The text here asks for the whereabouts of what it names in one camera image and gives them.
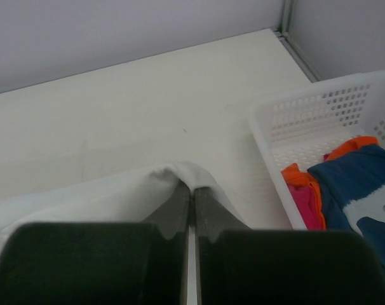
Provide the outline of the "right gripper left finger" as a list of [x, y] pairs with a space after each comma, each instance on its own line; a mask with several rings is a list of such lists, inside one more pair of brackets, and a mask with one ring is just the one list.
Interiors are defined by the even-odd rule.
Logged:
[[190, 192], [140, 222], [38, 222], [0, 253], [0, 304], [185, 304]]

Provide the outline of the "white t-shirt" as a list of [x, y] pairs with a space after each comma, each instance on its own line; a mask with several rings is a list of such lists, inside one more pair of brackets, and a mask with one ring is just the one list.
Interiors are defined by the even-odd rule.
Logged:
[[46, 191], [0, 199], [0, 253], [19, 226], [32, 222], [131, 222], [159, 208], [179, 182], [190, 193], [207, 187], [238, 220], [242, 217], [210, 172], [178, 161]]

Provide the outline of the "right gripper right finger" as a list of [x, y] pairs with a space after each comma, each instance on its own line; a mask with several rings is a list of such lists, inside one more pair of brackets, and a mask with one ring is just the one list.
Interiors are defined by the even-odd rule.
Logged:
[[385, 304], [385, 274], [358, 235], [250, 229], [195, 190], [200, 304]]

